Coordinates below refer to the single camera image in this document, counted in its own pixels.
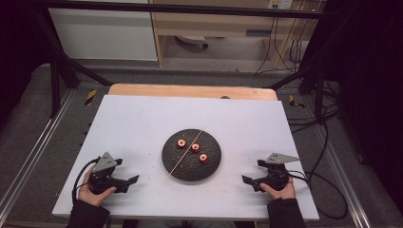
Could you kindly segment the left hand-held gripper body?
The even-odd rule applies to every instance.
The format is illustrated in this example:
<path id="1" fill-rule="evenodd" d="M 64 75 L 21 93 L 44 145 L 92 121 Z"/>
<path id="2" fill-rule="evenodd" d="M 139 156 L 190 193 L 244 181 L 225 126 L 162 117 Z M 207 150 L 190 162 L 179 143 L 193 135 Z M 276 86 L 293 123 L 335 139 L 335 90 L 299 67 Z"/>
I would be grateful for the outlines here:
<path id="1" fill-rule="evenodd" d="M 113 159 L 105 152 L 96 162 L 89 178 L 89 189 L 93 194 L 101 194 L 109 187 L 128 185 L 127 180 L 119 180 L 112 177 L 115 168 L 121 165 L 122 159 Z"/>

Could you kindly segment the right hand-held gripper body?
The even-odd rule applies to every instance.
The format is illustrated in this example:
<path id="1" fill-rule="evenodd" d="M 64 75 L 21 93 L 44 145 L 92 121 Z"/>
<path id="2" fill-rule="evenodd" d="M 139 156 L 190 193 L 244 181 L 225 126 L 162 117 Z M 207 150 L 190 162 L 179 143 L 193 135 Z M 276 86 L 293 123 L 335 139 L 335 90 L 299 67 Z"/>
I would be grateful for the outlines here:
<path id="1" fill-rule="evenodd" d="M 265 182 L 275 190 L 282 190 L 287 181 L 288 170 L 285 168 L 287 162 L 298 162 L 299 158 L 283 155 L 279 153 L 272 153 L 266 160 L 258 160 L 258 166 L 265 167 L 267 169 L 267 176 Z"/>

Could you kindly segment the red candied fruit skewer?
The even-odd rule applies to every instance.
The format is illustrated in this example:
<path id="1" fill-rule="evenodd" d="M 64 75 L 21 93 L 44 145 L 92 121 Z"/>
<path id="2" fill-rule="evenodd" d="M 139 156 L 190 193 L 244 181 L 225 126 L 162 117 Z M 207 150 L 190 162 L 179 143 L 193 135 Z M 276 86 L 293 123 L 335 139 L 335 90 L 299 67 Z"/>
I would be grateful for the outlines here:
<path id="1" fill-rule="evenodd" d="M 200 137 L 202 130 L 185 129 L 172 135 L 164 144 L 162 152 L 163 166 L 168 175 L 180 181 L 198 181 L 193 177 L 193 167 L 200 163 Z"/>

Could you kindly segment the round black plate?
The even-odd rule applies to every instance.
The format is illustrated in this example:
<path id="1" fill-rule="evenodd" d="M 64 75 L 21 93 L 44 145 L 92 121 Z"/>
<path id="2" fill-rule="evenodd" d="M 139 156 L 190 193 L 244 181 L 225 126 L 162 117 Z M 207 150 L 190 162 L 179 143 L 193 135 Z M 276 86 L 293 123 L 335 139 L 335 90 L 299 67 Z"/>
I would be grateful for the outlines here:
<path id="1" fill-rule="evenodd" d="M 209 133 L 200 129 L 184 129 L 165 142 L 162 161 L 166 171 L 180 181 L 203 181 L 221 164 L 221 147 Z"/>

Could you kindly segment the person's right hand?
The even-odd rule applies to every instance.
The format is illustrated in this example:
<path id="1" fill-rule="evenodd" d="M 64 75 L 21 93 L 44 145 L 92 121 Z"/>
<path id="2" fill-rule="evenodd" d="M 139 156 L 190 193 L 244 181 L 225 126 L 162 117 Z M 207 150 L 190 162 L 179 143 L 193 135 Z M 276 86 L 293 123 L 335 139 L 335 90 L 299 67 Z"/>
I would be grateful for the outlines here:
<path id="1" fill-rule="evenodd" d="M 267 194 L 269 194 L 274 200 L 277 199 L 294 199 L 296 197 L 296 191 L 294 187 L 294 182 L 292 178 L 289 178 L 285 187 L 282 190 L 275 190 L 271 186 L 266 183 L 261 183 L 260 188 L 264 190 Z"/>

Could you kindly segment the person's left hand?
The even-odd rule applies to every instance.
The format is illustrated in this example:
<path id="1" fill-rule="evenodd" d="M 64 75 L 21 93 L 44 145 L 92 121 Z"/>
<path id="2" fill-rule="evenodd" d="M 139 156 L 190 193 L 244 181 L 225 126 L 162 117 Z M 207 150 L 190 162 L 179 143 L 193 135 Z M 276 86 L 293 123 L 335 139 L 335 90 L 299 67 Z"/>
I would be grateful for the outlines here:
<path id="1" fill-rule="evenodd" d="M 98 195 L 93 194 L 89 189 L 89 183 L 88 183 L 89 178 L 91 176 L 91 172 L 92 168 L 90 168 L 84 176 L 83 184 L 79 189 L 78 199 L 90 205 L 99 207 L 105 199 L 107 199 L 116 191 L 116 187 L 114 186 L 109 187 L 103 193 Z"/>

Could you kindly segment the white board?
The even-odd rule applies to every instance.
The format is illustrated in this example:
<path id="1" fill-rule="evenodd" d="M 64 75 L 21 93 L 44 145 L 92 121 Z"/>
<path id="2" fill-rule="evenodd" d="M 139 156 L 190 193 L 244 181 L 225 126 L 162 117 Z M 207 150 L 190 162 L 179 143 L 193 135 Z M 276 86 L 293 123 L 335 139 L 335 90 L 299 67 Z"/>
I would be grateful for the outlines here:
<path id="1" fill-rule="evenodd" d="M 221 147 L 218 170 L 193 183 L 170 176 L 162 161 L 168 138 L 189 128 L 209 133 Z M 114 219 L 266 220 L 269 196 L 241 178 L 264 176 L 259 160 L 295 157 L 297 149 L 279 101 L 106 95 L 53 215 L 69 216 L 80 170 L 104 153 L 123 162 L 114 177 L 139 179 L 105 200 Z"/>

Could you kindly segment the wooden table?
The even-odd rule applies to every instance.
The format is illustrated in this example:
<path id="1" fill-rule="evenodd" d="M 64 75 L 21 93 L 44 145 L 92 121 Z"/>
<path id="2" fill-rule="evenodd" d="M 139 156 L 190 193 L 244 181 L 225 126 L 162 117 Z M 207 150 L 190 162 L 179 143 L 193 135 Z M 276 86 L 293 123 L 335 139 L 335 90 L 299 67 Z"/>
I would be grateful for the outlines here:
<path id="1" fill-rule="evenodd" d="M 110 87 L 108 95 L 217 99 L 226 97 L 228 99 L 264 101 L 276 101 L 278 99 L 273 89 L 242 86 L 115 84 Z"/>

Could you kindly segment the white cabinet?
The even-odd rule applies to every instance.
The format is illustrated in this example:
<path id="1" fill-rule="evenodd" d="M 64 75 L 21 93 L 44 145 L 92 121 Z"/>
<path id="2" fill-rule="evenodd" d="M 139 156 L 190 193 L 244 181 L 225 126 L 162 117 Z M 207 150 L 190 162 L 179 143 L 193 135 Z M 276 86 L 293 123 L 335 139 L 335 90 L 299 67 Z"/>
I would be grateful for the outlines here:
<path id="1" fill-rule="evenodd" d="M 73 59 L 158 59 L 149 12 L 50 9 L 65 53 Z"/>

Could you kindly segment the grey chair base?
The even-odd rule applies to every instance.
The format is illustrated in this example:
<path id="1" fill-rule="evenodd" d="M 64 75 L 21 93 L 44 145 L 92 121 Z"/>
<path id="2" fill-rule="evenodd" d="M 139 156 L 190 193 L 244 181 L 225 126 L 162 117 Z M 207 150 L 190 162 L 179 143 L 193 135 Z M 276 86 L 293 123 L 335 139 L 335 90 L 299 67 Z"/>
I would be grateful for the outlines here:
<path id="1" fill-rule="evenodd" d="M 177 36 L 177 39 L 187 44 L 208 48 L 208 44 L 203 36 Z"/>

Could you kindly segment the light wooden desk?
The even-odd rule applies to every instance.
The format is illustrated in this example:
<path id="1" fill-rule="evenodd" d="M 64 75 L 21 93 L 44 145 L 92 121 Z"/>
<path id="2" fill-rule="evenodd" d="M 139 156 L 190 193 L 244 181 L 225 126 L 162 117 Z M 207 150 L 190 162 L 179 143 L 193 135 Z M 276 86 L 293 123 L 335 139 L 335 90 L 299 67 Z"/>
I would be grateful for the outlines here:
<path id="1" fill-rule="evenodd" d="M 232 8 L 268 8 L 269 0 L 148 0 L 151 4 L 213 6 Z M 290 10 L 320 11 L 326 0 L 293 0 Z M 269 51 L 273 68 L 285 66 L 286 50 L 294 41 L 306 43 L 317 25 L 315 20 L 264 18 L 206 14 L 151 14 L 155 35 L 261 38 Z"/>

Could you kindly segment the white power strip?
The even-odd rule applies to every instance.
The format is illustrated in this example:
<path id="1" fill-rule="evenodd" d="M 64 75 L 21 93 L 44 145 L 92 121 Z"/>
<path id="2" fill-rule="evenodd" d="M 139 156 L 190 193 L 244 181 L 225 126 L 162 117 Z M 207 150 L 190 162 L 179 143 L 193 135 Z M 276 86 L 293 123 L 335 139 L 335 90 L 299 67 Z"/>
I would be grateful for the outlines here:
<path id="1" fill-rule="evenodd" d="M 269 0 L 268 8 L 273 10 L 289 10 L 293 0 Z"/>

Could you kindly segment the aluminium floor rail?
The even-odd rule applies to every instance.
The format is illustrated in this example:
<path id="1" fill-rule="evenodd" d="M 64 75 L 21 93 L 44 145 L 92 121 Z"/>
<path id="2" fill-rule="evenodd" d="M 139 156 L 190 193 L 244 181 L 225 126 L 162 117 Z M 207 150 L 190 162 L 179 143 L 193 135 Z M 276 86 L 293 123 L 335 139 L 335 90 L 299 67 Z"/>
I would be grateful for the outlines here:
<path id="1" fill-rule="evenodd" d="M 19 169 L 16 177 L 13 179 L 10 187 L 5 193 L 4 197 L 0 199 L 0 227 L 6 222 L 8 215 L 18 197 L 20 196 L 25 184 L 27 183 L 33 169 L 37 162 L 40 160 L 43 152 L 47 148 L 54 131 L 56 130 L 59 122 L 63 119 L 66 110 L 71 102 L 72 96 L 75 94 L 75 89 L 68 89 L 60 102 L 59 110 L 51 117 L 44 130 L 41 132 L 35 145 L 29 151 L 24 163 Z"/>
<path id="2" fill-rule="evenodd" d="M 368 216 L 355 192 L 352 183 L 350 182 L 347 173 L 341 164 L 341 161 L 336 155 L 333 145 L 331 144 L 330 138 L 326 129 L 323 125 L 316 126 L 316 131 L 318 136 L 324 145 L 324 156 L 326 157 L 329 166 L 333 172 L 336 179 L 337 186 L 339 190 L 344 195 L 349 213 L 355 223 L 356 228 L 372 228 L 372 225 L 368 219 Z"/>

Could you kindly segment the black metal frame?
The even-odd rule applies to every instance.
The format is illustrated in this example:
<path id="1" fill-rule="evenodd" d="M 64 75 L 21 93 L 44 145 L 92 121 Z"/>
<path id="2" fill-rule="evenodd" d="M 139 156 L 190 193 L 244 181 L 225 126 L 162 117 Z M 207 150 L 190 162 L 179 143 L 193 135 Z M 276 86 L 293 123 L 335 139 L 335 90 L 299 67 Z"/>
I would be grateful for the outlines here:
<path id="1" fill-rule="evenodd" d="M 301 19 L 334 19 L 336 15 L 324 11 L 301 11 L 290 9 L 251 9 L 213 6 L 189 6 L 167 4 L 143 4 L 122 2 L 97 2 L 97 1 L 71 1 L 71 0 L 35 0 L 31 3 L 32 16 L 44 32 L 48 47 L 51 49 L 53 61 L 51 62 L 51 87 L 52 87 L 52 113 L 54 117 L 60 105 L 59 78 L 61 75 L 68 87 L 79 85 L 74 68 L 84 73 L 87 77 L 95 80 L 103 86 L 113 86 L 113 83 L 90 71 L 86 67 L 72 60 L 65 54 L 57 32 L 50 28 L 43 11 L 48 8 L 68 10 L 103 10 L 103 11 L 135 11 L 135 12 L 158 12 L 178 14 L 210 14 L 225 16 L 250 16 L 272 18 L 301 18 Z"/>

